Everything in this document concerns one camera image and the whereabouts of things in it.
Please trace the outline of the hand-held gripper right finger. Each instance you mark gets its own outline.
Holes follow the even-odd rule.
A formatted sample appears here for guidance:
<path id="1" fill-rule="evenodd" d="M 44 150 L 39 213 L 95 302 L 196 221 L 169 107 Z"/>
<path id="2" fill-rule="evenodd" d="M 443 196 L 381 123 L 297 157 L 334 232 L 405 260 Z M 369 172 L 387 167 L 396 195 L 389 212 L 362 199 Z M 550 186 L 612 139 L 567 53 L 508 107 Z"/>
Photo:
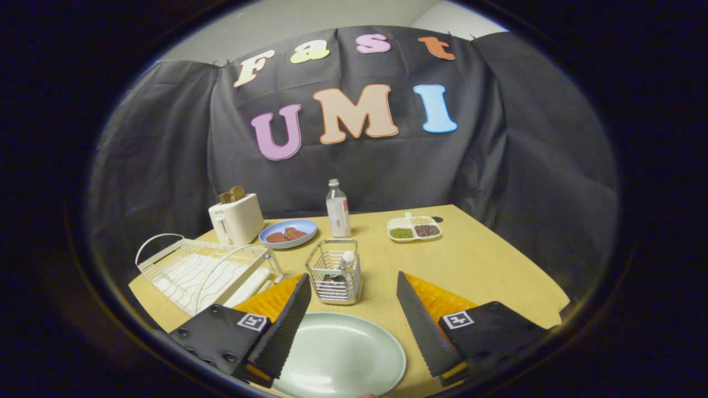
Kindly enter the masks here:
<path id="1" fill-rule="evenodd" d="M 404 272 L 397 298 L 430 375 L 444 387 L 508 365 L 548 333 L 501 302 L 476 305 Z"/>

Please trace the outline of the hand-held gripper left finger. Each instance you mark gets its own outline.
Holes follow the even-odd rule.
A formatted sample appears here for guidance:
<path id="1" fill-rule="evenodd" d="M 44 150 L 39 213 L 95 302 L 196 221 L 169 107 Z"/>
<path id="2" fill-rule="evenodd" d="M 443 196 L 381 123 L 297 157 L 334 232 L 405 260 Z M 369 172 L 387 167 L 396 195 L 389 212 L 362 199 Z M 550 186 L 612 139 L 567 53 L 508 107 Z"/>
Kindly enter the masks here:
<path id="1" fill-rule="evenodd" d="M 299 274 L 234 307 L 212 304 L 169 337 L 199 360 L 261 387 L 279 378 L 311 301 Z"/>

